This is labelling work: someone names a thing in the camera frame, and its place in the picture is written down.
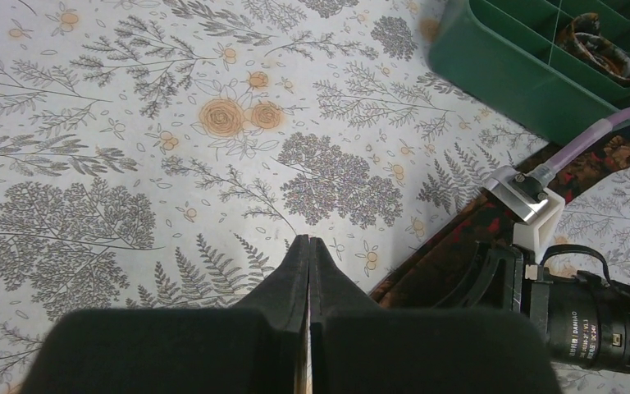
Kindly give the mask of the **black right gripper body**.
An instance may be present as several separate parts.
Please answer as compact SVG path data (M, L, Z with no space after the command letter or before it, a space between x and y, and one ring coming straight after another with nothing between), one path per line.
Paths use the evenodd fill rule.
M555 276L546 262L562 254L591 256L603 273ZM630 285L613 280L605 257L590 247L553 245L539 259L517 245L477 243L445 307L477 305L529 317L556 362L630 374Z

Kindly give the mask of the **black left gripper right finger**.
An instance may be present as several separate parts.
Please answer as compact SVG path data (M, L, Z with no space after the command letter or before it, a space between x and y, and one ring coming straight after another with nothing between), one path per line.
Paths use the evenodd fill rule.
M557 393L546 347L499 309L385 309L335 264L308 252L316 393Z

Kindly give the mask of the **brown red floral tie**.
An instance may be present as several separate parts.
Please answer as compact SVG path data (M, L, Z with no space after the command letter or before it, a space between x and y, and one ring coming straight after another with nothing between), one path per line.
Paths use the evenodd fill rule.
M616 133L560 170L549 188L567 203L605 179L630 168L630 135ZM515 219L482 192L455 218L389 274L370 296L384 308L430 308L468 271L477 243L507 245Z

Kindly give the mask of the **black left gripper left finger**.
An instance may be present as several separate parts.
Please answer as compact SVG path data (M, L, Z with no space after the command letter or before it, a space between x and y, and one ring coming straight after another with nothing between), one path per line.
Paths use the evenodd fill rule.
M234 305L89 309L46 336L24 393L304 393L310 240Z

